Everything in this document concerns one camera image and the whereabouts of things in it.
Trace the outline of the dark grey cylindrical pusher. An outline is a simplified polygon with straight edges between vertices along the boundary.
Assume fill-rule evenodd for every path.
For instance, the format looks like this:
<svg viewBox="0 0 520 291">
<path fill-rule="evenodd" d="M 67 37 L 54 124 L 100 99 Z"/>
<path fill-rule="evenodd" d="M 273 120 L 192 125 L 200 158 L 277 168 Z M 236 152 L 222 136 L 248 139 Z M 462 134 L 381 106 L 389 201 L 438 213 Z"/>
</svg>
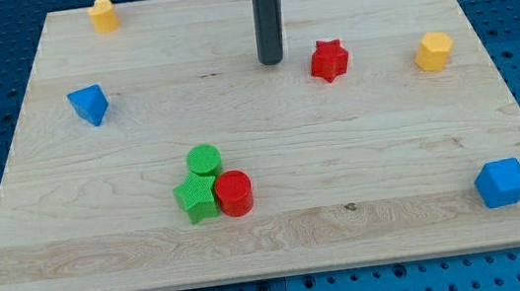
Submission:
<svg viewBox="0 0 520 291">
<path fill-rule="evenodd" d="M 283 59 L 281 0 L 252 0 L 259 62 L 276 65 Z"/>
</svg>

